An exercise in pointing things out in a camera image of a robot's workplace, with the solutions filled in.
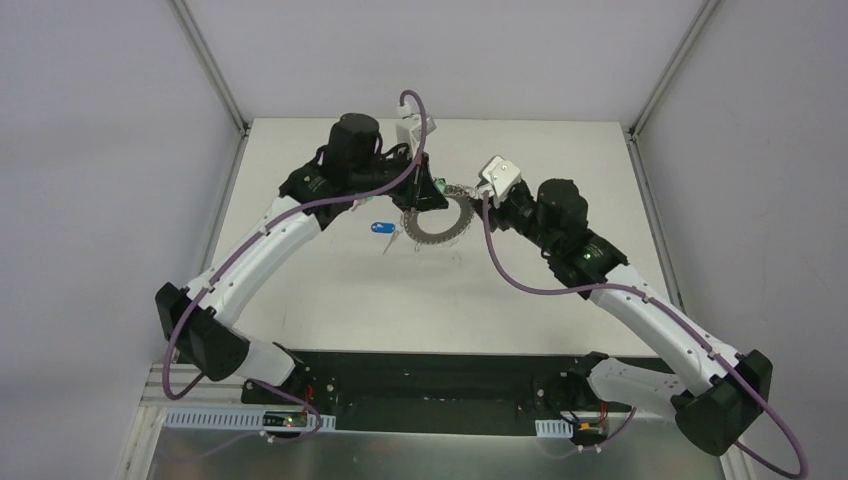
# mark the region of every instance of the gray floor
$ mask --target gray floor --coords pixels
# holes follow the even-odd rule
[[[158,450],[171,457],[205,452],[238,432],[163,429]],[[720,480],[719,460],[697,450],[676,427],[636,420],[601,454],[551,460],[568,440],[460,435],[327,433],[303,444],[268,445],[249,437],[202,461],[174,464],[157,456],[150,480],[239,478],[291,480]]]

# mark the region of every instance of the gray ring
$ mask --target gray ring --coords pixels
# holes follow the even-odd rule
[[[471,225],[471,220],[474,219],[474,208],[471,206],[471,199],[462,189],[450,187],[453,187],[453,185],[448,186],[444,195],[445,198],[449,198],[459,205],[459,218],[452,227],[444,232],[427,233],[418,225],[418,212],[404,212],[403,230],[416,243],[423,243],[425,245],[445,243],[460,236]]]

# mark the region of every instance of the white backdrop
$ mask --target white backdrop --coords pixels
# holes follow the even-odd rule
[[[701,0],[189,0],[245,116],[631,124]]]
[[[3,1],[0,45],[0,478],[112,478],[235,129],[164,1]]]
[[[640,142],[687,310],[772,359],[815,479],[848,467],[846,20],[842,0],[725,2]],[[747,436],[795,471],[769,420]]]

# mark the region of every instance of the gray wall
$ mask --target gray wall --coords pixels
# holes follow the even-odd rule
[[[632,122],[702,0],[189,0],[242,111]]]
[[[0,478],[111,478],[235,129],[167,2],[0,5]]]
[[[771,357],[817,479],[848,467],[846,22],[844,0],[724,2],[640,141],[688,312]],[[747,437],[796,468],[768,420]]]

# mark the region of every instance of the blue key head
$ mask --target blue key head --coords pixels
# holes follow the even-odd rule
[[[374,222],[371,224],[371,231],[374,233],[394,233],[395,224],[387,222]]]

